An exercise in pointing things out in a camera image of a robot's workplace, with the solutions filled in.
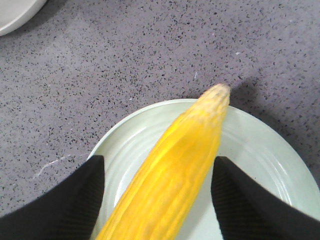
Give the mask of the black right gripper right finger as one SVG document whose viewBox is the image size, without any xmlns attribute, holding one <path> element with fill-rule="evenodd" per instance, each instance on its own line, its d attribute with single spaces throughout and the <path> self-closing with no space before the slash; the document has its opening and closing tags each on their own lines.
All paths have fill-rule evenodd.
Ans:
<svg viewBox="0 0 320 240">
<path fill-rule="evenodd" d="M 211 198 L 224 240 L 318 240 L 320 221 L 290 206 L 225 156 L 214 160 Z"/>
</svg>

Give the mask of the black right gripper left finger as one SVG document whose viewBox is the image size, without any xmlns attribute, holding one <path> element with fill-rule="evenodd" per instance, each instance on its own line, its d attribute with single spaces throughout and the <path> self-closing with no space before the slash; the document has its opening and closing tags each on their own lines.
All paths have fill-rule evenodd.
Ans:
<svg viewBox="0 0 320 240">
<path fill-rule="evenodd" d="M 104 157 L 93 155 L 56 187 L 0 219 L 2 240 L 88 240 L 105 188 Z"/>
</svg>

